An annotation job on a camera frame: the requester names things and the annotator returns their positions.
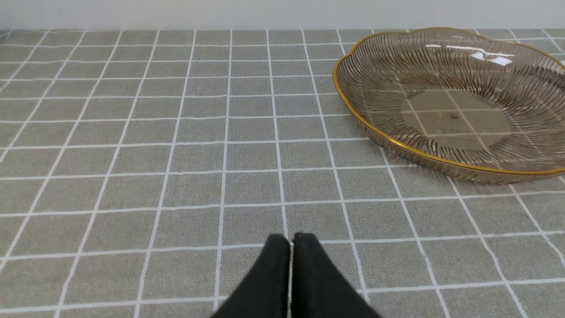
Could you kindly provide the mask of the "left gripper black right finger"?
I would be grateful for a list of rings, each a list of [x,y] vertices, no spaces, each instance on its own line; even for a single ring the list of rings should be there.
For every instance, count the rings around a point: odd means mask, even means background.
[[[293,318],[379,318],[331,261],[316,235],[293,239],[291,316]]]

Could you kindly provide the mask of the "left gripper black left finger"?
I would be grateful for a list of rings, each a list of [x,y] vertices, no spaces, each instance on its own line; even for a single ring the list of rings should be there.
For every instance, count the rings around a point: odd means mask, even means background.
[[[289,267],[288,240],[269,235],[253,266],[212,317],[286,318]]]

